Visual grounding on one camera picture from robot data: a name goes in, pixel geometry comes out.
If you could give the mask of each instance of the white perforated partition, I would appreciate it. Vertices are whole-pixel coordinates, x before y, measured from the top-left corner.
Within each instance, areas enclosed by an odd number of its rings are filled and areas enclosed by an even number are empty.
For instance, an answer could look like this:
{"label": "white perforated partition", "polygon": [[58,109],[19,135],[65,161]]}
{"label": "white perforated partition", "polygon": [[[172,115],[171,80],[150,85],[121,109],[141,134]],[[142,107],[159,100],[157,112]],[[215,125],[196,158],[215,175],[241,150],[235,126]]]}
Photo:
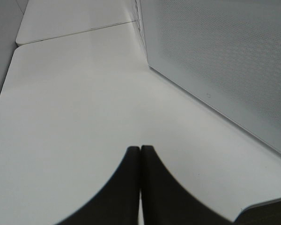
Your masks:
{"label": "white perforated partition", "polygon": [[141,10],[150,66],[281,153],[281,0],[141,0]]}

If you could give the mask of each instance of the white table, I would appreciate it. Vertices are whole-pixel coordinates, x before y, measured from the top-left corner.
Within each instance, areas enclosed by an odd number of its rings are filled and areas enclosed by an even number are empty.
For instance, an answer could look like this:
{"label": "white table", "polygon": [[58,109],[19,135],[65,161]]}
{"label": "white table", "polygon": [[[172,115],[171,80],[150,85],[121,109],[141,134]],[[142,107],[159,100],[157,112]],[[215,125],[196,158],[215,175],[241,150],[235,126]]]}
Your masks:
{"label": "white table", "polygon": [[0,225],[58,222],[142,144],[230,220],[281,197],[281,157],[149,70],[128,23],[16,50],[0,96]]}
{"label": "white table", "polygon": [[131,22],[131,0],[29,0],[16,43]]}

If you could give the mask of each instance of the perforated panel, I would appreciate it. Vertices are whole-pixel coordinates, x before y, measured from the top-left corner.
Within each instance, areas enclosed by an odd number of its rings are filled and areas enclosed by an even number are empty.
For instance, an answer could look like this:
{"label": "perforated panel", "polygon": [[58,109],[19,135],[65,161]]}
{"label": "perforated panel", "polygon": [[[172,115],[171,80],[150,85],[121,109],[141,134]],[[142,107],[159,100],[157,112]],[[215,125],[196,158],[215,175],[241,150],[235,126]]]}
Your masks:
{"label": "perforated panel", "polygon": [[281,0],[141,2],[149,64],[281,151]]}

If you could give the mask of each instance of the white wall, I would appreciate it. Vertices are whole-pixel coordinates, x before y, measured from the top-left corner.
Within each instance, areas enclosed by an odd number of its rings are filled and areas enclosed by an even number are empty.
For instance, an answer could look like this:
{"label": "white wall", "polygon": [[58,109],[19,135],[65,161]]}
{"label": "white wall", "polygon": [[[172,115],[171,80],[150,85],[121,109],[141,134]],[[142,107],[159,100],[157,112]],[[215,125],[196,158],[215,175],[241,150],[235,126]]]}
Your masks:
{"label": "white wall", "polygon": [[0,0],[0,92],[28,0]]}

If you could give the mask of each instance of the desk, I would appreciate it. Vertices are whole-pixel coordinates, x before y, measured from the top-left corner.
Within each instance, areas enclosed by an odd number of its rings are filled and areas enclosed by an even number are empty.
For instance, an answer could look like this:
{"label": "desk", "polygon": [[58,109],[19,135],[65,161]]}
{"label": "desk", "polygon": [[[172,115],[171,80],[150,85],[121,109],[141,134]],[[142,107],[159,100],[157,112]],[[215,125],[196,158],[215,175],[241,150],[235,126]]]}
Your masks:
{"label": "desk", "polygon": [[15,51],[0,96],[0,225],[58,222],[142,144],[230,220],[281,198],[281,157],[150,70],[128,23]]}
{"label": "desk", "polygon": [[130,0],[29,0],[16,43],[50,38],[132,21]]}

